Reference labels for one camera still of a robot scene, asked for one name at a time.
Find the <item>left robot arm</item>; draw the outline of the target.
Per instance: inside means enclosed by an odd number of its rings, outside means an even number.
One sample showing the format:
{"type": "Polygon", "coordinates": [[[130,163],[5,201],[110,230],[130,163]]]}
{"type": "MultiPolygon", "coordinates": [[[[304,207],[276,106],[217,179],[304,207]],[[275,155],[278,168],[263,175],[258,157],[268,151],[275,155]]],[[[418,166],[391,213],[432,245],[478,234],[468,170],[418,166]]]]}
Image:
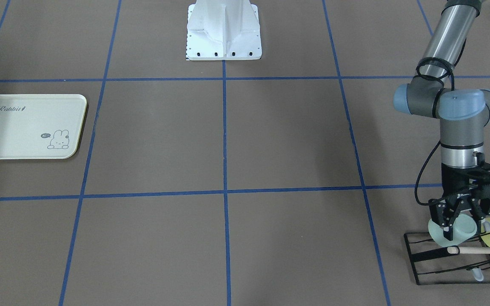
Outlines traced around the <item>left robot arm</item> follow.
{"type": "Polygon", "coordinates": [[[430,218],[443,238],[455,241],[456,221],[469,210],[473,234],[490,216],[490,164],[485,161],[484,127],[490,123],[490,90],[456,89],[454,70],[480,0],[448,0],[412,81],[393,96],[399,112],[439,120],[443,195],[428,200],[430,218]]]}

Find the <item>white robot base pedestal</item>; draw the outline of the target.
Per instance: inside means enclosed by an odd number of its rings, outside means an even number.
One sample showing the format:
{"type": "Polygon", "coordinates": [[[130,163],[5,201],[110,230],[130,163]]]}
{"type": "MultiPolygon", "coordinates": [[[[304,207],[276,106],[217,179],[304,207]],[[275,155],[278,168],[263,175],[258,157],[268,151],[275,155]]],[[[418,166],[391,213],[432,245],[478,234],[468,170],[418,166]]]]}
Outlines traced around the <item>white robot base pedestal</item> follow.
{"type": "Polygon", "coordinates": [[[248,0],[197,0],[187,9],[185,59],[259,60],[259,10],[248,0]]]}

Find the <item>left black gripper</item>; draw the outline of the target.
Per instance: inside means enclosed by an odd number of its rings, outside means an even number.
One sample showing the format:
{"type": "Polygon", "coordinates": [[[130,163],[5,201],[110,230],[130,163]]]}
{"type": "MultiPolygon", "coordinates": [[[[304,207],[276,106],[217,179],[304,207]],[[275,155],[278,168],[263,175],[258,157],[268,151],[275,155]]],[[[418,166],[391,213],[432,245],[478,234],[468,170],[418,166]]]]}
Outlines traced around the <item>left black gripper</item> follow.
{"type": "Polygon", "coordinates": [[[470,210],[476,222],[490,216],[490,198],[478,199],[472,195],[477,188],[477,179],[480,176],[481,165],[471,168],[453,168],[441,164],[442,196],[430,199],[428,207],[430,217],[437,221],[448,240],[453,240],[453,223],[460,213],[470,210]]]}

